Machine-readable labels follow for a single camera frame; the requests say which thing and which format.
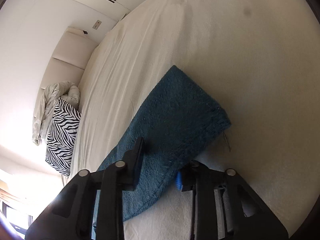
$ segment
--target window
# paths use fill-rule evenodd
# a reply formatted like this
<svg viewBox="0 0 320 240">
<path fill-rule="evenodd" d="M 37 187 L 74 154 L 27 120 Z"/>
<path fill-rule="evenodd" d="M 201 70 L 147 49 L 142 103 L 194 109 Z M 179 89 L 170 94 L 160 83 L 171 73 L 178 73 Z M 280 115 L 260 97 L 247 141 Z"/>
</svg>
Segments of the window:
<svg viewBox="0 0 320 240">
<path fill-rule="evenodd" d="M 6 203 L 2 203 L 2 213 L 17 231 L 17 233 L 24 239 L 24 235 L 33 222 L 33 218 L 23 212 L 20 212 Z"/>
</svg>

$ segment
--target white bedsheet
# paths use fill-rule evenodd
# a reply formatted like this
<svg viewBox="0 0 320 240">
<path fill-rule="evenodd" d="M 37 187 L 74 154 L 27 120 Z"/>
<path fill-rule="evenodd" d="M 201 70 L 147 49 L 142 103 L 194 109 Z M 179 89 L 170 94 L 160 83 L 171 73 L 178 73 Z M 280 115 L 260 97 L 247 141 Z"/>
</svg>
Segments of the white bedsheet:
<svg viewBox="0 0 320 240">
<path fill-rule="evenodd" d="M 305 0 L 147 0 L 111 30 L 79 84 L 71 165 L 95 171 L 177 65 L 227 111 L 199 159 L 236 169 L 292 234 L 320 193 L 320 26 Z M 188 239 L 190 195 L 170 188 L 126 239 Z"/>
</svg>

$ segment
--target zebra print pillow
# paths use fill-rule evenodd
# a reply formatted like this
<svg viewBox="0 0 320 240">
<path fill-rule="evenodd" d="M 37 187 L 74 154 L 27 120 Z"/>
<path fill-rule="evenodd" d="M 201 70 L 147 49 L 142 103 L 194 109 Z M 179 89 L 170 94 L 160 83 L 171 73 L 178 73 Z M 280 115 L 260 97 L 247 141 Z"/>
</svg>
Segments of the zebra print pillow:
<svg viewBox="0 0 320 240">
<path fill-rule="evenodd" d="M 81 114 L 69 103 L 58 99 L 47 137 L 45 161 L 62 175 L 69 176 Z"/>
</svg>

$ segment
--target crumpled white blanket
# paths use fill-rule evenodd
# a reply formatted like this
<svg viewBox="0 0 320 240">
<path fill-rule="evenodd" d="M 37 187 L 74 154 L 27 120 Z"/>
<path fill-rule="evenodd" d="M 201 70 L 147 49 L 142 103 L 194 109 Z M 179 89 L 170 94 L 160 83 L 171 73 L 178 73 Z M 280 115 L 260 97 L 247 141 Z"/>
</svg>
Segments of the crumpled white blanket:
<svg viewBox="0 0 320 240">
<path fill-rule="evenodd" d="M 58 98 L 62 98 L 78 110 L 80 90 L 70 81 L 52 84 L 45 88 L 39 105 L 36 106 L 36 117 L 32 124 L 32 141 L 37 146 L 47 138 Z"/>
</svg>

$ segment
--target metal bolt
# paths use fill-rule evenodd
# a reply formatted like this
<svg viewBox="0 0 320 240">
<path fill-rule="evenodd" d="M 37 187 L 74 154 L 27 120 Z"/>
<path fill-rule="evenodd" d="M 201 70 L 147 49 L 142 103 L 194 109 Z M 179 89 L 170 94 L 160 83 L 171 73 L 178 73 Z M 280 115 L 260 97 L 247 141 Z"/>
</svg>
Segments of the metal bolt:
<svg viewBox="0 0 320 240">
<path fill-rule="evenodd" d="M 88 173 L 89 173 L 89 171 L 87 171 L 87 170 L 81 170 L 81 171 L 79 171 L 79 176 L 80 177 L 85 177 L 85 176 L 88 175 Z"/>
<path fill-rule="evenodd" d="M 237 174 L 234 169 L 227 169 L 227 170 L 226 170 L 226 173 L 227 173 L 229 176 L 234 176 L 234 175 Z"/>
<path fill-rule="evenodd" d="M 191 163 L 191 167 L 199 167 L 199 162 L 197 162 L 197 161 L 192 161 Z"/>
<path fill-rule="evenodd" d="M 116 167 L 121 168 L 121 167 L 123 167 L 123 166 L 125 166 L 125 162 L 124 162 L 124 161 L 118 161 L 118 162 L 116 162 Z"/>
</svg>

